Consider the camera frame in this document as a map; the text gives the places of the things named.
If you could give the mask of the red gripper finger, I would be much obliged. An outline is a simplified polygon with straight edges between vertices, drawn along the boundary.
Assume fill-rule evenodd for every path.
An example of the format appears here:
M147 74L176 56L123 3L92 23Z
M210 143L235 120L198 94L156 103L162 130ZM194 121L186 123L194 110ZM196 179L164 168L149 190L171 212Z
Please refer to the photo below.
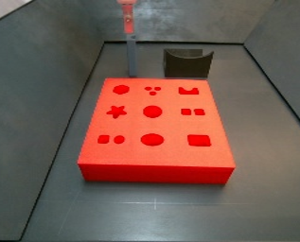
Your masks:
M117 2L124 12L125 33L132 34L135 32L133 7L137 0L117 0Z

